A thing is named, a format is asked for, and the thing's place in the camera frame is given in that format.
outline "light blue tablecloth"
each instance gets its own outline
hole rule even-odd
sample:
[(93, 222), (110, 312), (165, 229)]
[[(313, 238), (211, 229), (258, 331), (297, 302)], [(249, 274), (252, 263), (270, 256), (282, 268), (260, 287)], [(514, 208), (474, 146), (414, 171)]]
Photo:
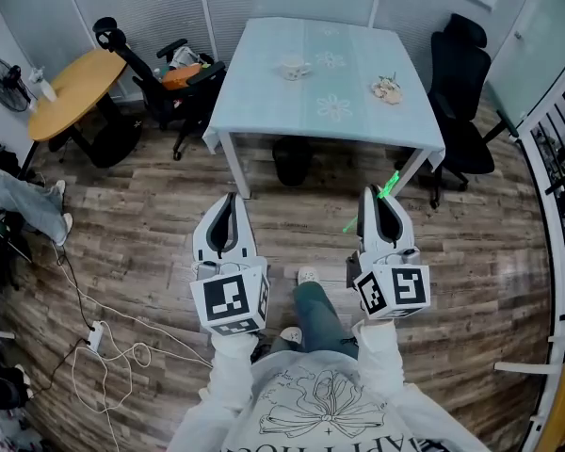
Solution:
[[(285, 56), (312, 64), (297, 81), (280, 77)], [(393, 75), (403, 100), (389, 105), (371, 86)], [(329, 22), (261, 18), (247, 22), (203, 140), (220, 133), (261, 133), (377, 142), (432, 151), (444, 140), (423, 85), (399, 37), (389, 30)]]

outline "cup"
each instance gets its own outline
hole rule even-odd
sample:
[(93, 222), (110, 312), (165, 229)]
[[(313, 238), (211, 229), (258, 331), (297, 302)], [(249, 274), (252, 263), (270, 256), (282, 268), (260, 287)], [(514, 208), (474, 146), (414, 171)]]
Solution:
[(306, 75), (311, 67), (312, 65), (301, 56), (286, 56), (279, 65), (279, 72), (286, 80), (298, 80)]

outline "electric fan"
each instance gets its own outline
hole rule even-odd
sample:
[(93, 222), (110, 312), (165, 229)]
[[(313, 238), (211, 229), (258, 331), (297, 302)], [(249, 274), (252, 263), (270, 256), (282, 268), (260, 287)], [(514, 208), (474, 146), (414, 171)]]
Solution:
[(0, 58), (0, 103), (14, 112), (23, 112), (30, 102), (21, 80), (21, 67), (10, 66)]

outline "white cable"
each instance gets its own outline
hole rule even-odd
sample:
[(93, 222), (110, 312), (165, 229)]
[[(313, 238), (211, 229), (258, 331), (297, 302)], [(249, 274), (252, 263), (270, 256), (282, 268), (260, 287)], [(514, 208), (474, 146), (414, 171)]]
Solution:
[[(72, 364), (72, 382), (73, 382), (73, 388), (75, 390), (75, 394), (77, 395), (77, 398), (79, 399), (80, 402), (82, 402), (82, 404), (84, 404), (84, 406), (86, 406), (88, 409), (90, 409), (91, 411), (93, 411), (94, 413), (105, 413), (106, 414), (106, 420), (107, 423), (109, 424), (109, 429), (111, 431), (111, 437), (113, 438), (113, 442), (115, 443), (115, 447), (117, 449), (118, 452), (120, 452), (120, 446), (117, 442), (117, 438), (115, 437), (115, 431), (113, 429), (113, 424), (111, 423), (111, 417), (109, 415), (109, 411), (115, 410), (118, 407), (120, 407), (123, 404), (123, 401), (130, 396), (130, 394), (132, 394), (132, 390), (133, 390), (133, 381), (132, 381), (132, 365), (130, 364), (130, 360), (128, 359), (128, 357), (126, 356), (130, 351), (132, 352), (132, 356), (134, 357), (134, 361), (138, 364), (138, 366), (142, 367), (142, 368), (147, 368), (149, 365), (151, 365), (151, 360), (152, 360), (152, 354), (151, 354), (151, 350), (152, 351), (156, 351), (159, 353), (163, 353), (165, 355), (170, 355), (172, 357), (175, 358), (179, 358), (181, 360), (185, 360), (187, 362), (194, 362), (194, 363), (200, 363), (204, 366), (207, 366), (208, 368), (212, 368), (212, 365), (206, 361), (199, 353), (197, 353), (194, 349), (192, 349), (189, 345), (187, 345), (186, 343), (178, 340), (175, 336), (173, 336), (171, 333), (168, 333), (165, 330), (162, 330), (158, 327), (154, 327), (152, 325), (148, 325), (147, 323), (143, 322), (142, 320), (135, 318), (133, 316), (130, 315), (126, 315), (123, 314), (121, 312), (119, 312), (118, 310), (116, 310), (115, 308), (111, 308), (110, 306), (105, 306), (103, 305), (103, 303), (97, 301), (96, 299), (94, 299), (93, 297), (90, 297), (89, 295), (85, 294), (84, 292), (82, 292), (79, 287), (71, 280), (71, 278), (69, 277), (69, 275), (67, 274), (67, 271), (65, 270), (64, 266), (61, 264), (60, 262), (60, 257), (58, 256), (58, 252), (57, 252), (57, 248), (55, 247), (55, 243), (51, 243), (53, 246), (53, 250), (55, 250), (55, 255), (56, 255), (56, 263), (58, 264), (58, 266), (60, 267), (61, 271), (63, 272), (63, 274), (65, 275), (65, 278), (67, 278), (67, 281), (70, 283), (71, 286), (73, 286), (75, 288), (75, 290), (85, 299), (89, 299), (90, 301), (96, 303), (97, 305), (105, 308), (106, 310), (112, 311), (114, 313), (116, 313), (119, 316), (122, 316), (124, 318), (129, 318), (132, 319), (138, 323), (140, 323), (141, 325), (144, 325), (145, 327), (151, 329), (151, 330), (156, 330), (156, 331), (161, 331), (162, 333), (165, 333), (169, 338), (171, 338), (172, 340), (174, 340), (175, 342), (179, 343), (180, 345), (182, 345), (183, 347), (185, 347), (186, 349), (190, 350), (193, 354), (195, 354), (198, 359), (194, 359), (194, 358), (187, 358), (187, 357), (182, 357), (180, 355), (176, 355), (175, 353), (172, 353), (170, 351), (166, 351), (166, 350), (162, 350), (159, 348), (155, 348), (155, 347), (150, 347), (148, 346), (146, 343), (143, 342), (136, 342), (134, 343), (131, 347), (129, 347), (128, 349), (126, 349), (125, 351), (121, 351), (120, 348), (115, 344), (115, 339), (113, 338), (113, 332), (111, 330), (111, 327), (109, 326), (108, 323), (106, 323), (105, 321), (100, 321), (99, 323), (106, 325), (106, 328), (108, 329), (109, 332), (109, 337), (111, 339), (111, 343), (113, 344), (113, 347), (118, 351), (118, 355), (111, 357), (111, 358), (104, 358), (102, 357), (98, 352), (87, 348), (87, 347), (77, 347), (75, 349), (75, 353), (73, 354), (73, 364)], [(137, 358), (136, 356), (136, 348), (137, 347), (145, 347), (146, 350), (149, 353), (149, 360), (146, 363), (141, 363), (140, 360)], [(102, 410), (96, 410), (93, 407), (91, 407), (88, 403), (86, 403), (82, 397), (79, 395), (79, 392), (77, 391), (77, 384), (75, 382), (75, 364), (77, 362), (77, 353), (79, 350), (84, 350), (86, 352), (89, 352), (90, 354), (98, 357), (98, 359), (101, 362), (101, 365), (103, 366), (103, 368), (105, 369), (105, 374), (103, 375), (103, 409)], [(106, 365), (105, 362), (113, 362), (114, 360), (118, 360), (119, 358), (123, 358), (127, 364), (128, 367), (128, 373), (129, 373), (129, 380), (130, 380), (130, 390), (123, 396), (123, 398), (119, 401), (119, 403), (115, 406), (111, 406), (108, 407), (106, 405), (106, 378), (108, 376), (108, 367)]]

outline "wooden floor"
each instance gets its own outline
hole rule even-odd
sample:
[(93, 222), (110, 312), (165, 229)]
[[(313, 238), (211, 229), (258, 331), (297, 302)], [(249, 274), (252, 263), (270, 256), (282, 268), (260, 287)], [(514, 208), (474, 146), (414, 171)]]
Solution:
[[(85, 129), (100, 117), (87, 117)], [(495, 115), (485, 105), (477, 125), (487, 131)], [(74, 226), (67, 242), (80, 287), (105, 305), (142, 317), (210, 357), (208, 337), (189, 292), (192, 233), (202, 214), (234, 190), (224, 156), (210, 155), (189, 138), (181, 162), (171, 158), (175, 133), (148, 119), (137, 149), (112, 169), (96, 169), (75, 147), (62, 153), (40, 147), (32, 163), (49, 185), (67, 183), (66, 208)], [(383, 184), (402, 150), (315, 140), (310, 176), (300, 188), (276, 177), (272, 138), (241, 139), (240, 154), (252, 190), (247, 202), (259, 253), (270, 264), (268, 333), (294, 324), (291, 290), (300, 265), (318, 268), (346, 325), (362, 317), (345, 288), (345, 259), (358, 245), (342, 229), (356, 215), (366, 184)], [(442, 204), (429, 207), (430, 177), (410, 182), (399, 196), (414, 223), (416, 243), (431, 266), (431, 307), (397, 321), (407, 380), (413, 381), (472, 430), (493, 451), (516, 450), (528, 426), (539, 379), (494, 372), (498, 360), (543, 362), (549, 331), (550, 278), (540, 209), (521, 151), (501, 136), (491, 146), (496, 171), (473, 177), (465, 193), (449, 186)], [(48, 240), (28, 237), (34, 265), (18, 263), (20, 291), (5, 290), (0, 314), (17, 334), (6, 343), (9, 363), (22, 363), (35, 387), (78, 337), (87, 336), (77, 297), (57, 267)], [(91, 303), (89, 319), (111, 324), (119, 347), (145, 341), (184, 354), (170, 339)], [(114, 350), (103, 340), (101, 351)], [(88, 410), (72, 387), (72, 357), (53, 388), (28, 404), (35, 426), (63, 450), (115, 450), (106, 417)], [(134, 392), (111, 413), (121, 450), (165, 447), (185, 411), (198, 401), (208, 370), (154, 354), (146, 369), (133, 365)], [(103, 368), (79, 360), (80, 394), (100, 407)], [(127, 387), (123, 360), (110, 366), (109, 403)]]

